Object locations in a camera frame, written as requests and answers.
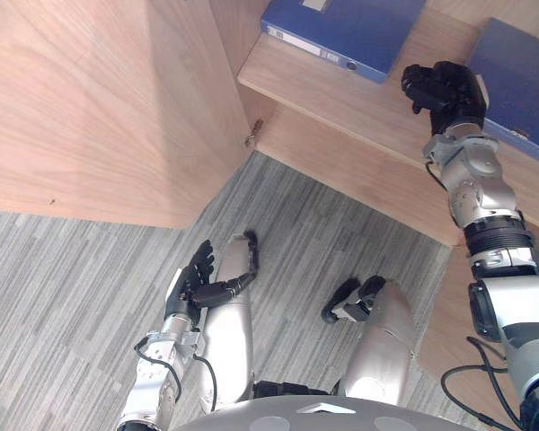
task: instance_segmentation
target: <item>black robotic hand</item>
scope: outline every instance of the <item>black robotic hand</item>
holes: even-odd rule
[[[429,110],[431,135],[459,123],[483,127],[487,103],[469,67],[439,61],[433,67],[405,67],[402,90],[413,100],[413,112]]]
[[[178,281],[166,300],[164,319],[177,312],[184,312],[191,317],[193,325],[198,324],[199,308],[193,304],[191,296],[200,287],[209,283],[209,276],[214,272],[213,250],[209,240],[200,244],[190,264],[181,271]]]

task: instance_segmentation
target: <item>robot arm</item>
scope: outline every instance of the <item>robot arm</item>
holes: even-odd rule
[[[499,143],[482,132],[487,108],[471,70],[449,62],[405,69],[413,111],[430,111],[423,149],[464,231],[476,283],[469,296],[475,330],[502,343],[521,403],[521,425],[539,429],[539,252],[502,178]]]
[[[117,431],[167,431],[181,395],[181,380],[191,359],[207,364],[212,379],[216,379],[211,364],[199,356],[206,350],[206,337],[197,327],[201,309],[223,308],[256,277],[255,233],[246,232],[239,241],[245,244],[245,260],[249,266],[249,271],[239,277],[209,283],[214,261],[209,241],[199,246],[187,267],[176,272],[166,294],[161,330],[149,332],[135,347],[140,356],[137,378],[120,415]],[[147,347],[144,353],[141,352],[143,347]],[[209,407],[213,410],[215,406],[216,389]]]

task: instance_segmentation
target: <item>cabinet door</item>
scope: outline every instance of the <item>cabinet door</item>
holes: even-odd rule
[[[208,0],[0,0],[0,209],[184,227],[248,134]]]

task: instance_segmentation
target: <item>blue binder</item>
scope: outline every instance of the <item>blue binder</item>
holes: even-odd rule
[[[539,39],[491,18],[467,65],[489,93],[484,130],[539,160]]]
[[[273,0],[269,35],[381,83],[425,0]]]

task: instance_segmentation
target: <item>floor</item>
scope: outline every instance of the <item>floor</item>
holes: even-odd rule
[[[336,383],[361,326],[319,311],[348,277],[398,281],[421,339],[449,249],[255,153],[185,231],[0,213],[0,430],[112,430],[132,347],[159,328],[175,270],[205,238],[219,253],[246,228],[261,245],[256,376]],[[194,365],[171,429],[200,414],[197,376]],[[479,429],[415,364],[406,392],[404,406]]]

